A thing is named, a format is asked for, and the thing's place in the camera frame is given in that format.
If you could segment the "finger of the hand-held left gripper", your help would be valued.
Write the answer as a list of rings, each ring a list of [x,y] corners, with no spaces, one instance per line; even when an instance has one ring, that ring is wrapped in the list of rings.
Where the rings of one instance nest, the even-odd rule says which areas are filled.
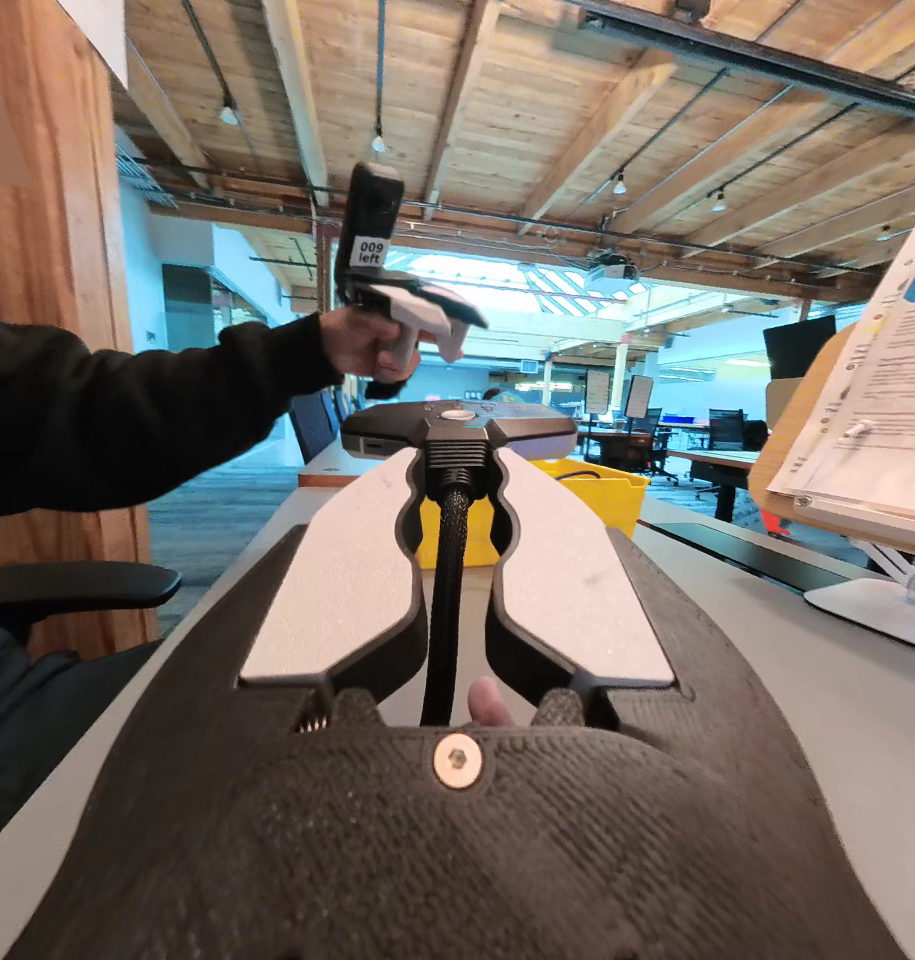
[[[470,326],[452,321],[439,306],[404,287],[388,287],[389,316],[401,333],[387,350],[396,361],[407,361],[416,349],[418,334],[431,335],[446,361],[458,361],[463,355],[464,341]]]
[[[453,322],[468,327],[488,329],[488,321],[479,309],[463,295],[436,283],[419,282],[418,296],[441,308]]]

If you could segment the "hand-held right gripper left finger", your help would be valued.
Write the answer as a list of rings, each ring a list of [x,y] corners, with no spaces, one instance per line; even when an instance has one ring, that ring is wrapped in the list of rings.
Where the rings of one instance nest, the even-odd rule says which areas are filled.
[[[384,702],[428,655],[416,551],[423,539],[423,457],[407,448],[322,507],[240,668],[249,687],[302,687],[327,698],[367,690]]]

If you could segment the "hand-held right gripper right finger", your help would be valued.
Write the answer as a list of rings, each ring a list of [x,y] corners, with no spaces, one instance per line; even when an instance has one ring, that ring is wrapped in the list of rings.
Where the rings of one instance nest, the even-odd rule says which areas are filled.
[[[537,706],[571,690],[669,690],[677,676],[605,523],[559,480],[507,447],[493,454],[495,564],[485,653]]]

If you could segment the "yellow plastic bin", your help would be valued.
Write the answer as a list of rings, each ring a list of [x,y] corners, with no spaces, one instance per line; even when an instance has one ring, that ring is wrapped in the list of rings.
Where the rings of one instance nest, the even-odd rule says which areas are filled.
[[[633,536],[650,484],[647,477],[572,459],[533,461],[532,465],[584,502],[606,527]],[[423,539],[416,552],[421,570],[435,570],[437,566],[440,516],[440,506],[425,498],[420,509]],[[490,500],[475,501],[467,517],[466,568],[492,567],[498,562],[499,555],[490,538],[493,520]]]

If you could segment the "black usb hub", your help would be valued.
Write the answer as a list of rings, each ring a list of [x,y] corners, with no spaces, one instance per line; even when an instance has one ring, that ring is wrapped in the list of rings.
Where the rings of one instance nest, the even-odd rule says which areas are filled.
[[[577,426],[571,417],[534,403],[379,403],[344,421],[341,442],[349,454],[366,459],[418,450],[428,499],[441,503],[458,488],[474,502],[488,496],[496,450],[512,450],[527,461],[563,459],[576,446]]]

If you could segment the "person's left forearm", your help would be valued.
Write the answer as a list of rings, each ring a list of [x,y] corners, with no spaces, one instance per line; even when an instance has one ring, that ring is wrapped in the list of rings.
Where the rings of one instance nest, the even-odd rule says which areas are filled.
[[[137,354],[0,320],[0,517],[145,504],[246,453],[293,398],[343,378],[317,314]]]

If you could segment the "person's left hand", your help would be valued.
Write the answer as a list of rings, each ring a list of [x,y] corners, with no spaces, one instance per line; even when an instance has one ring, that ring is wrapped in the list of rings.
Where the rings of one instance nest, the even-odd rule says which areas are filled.
[[[319,317],[324,354],[335,371],[383,383],[404,382],[420,363],[417,349],[405,362],[395,360],[385,346],[394,344],[402,332],[395,320],[356,306],[345,306]]]

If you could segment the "person's right hand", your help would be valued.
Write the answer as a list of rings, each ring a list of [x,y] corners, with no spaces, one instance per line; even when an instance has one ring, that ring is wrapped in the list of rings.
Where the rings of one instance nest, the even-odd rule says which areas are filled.
[[[471,722],[483,727],[512,727],[514,718],[494,678],[475,679],[467,692],[467,708]]]

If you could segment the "wood edged table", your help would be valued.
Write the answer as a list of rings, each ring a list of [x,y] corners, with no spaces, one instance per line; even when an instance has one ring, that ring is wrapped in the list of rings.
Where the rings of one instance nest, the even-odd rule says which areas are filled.
[[[343,488],[382,462],[382,459],[352,454],[344,449],[341,438],[335,438],[299,470],[297,485],[299,488]]]

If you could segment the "white board on stand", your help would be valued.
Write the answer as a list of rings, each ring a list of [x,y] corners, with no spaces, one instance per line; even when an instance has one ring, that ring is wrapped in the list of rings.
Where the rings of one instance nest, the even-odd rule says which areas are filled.
[[[624,420],[629,437],[640,435],[652,438],[655,427],[649,414],[649,403],[654,390],[654,378],[635,374],[629,381],[628,396],[624,405]]]
[[[587,369],[584,388],[584,417],[588,431],[593,432],[596,425],[603,423],[599,431],[614,430],[613,414],[610,412],[611,373],[600,366]]]

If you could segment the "dark blue office chair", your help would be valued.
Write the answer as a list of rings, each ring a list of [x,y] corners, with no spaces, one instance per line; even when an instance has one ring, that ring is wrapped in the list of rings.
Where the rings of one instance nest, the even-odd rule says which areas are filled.
[[[326,450],[338,436],[339,420],[328,389],[295,396],[287,413],[305,465]]]

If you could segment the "wooden pillar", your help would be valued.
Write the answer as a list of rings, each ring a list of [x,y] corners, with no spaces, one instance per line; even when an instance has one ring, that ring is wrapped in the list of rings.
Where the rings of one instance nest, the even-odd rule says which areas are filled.
[[[110,72],[52,1],[0,1],[0,94],[28,185],[0,185],[0,319],[131,353]],[[152,560],[147,507],[0,518],[0,566]],[[33,628],[34,657],[97,659],[160,636],[148,610],[76,613]]]

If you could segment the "wooden document stand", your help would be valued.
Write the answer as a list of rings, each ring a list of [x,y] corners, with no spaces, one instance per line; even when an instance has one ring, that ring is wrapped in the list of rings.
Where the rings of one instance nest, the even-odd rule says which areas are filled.
[[[763,510],[847,537],[884,571],[807,591],[810,606],[915,647],[915,226],[800,380],[749,486]]]

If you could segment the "black monitor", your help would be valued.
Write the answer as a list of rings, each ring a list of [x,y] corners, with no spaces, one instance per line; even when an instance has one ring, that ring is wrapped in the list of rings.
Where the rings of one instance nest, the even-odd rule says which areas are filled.
[[[804,378],[824,345],[836,335],[834,315],[763,330],[771,380]]]

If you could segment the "instruction sheet blue header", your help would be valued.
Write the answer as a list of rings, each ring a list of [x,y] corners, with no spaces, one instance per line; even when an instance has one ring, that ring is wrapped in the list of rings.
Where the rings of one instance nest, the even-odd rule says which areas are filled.
[[[915,226],[859,319],[811,364],[751,482],[757,499],[915,522]]]

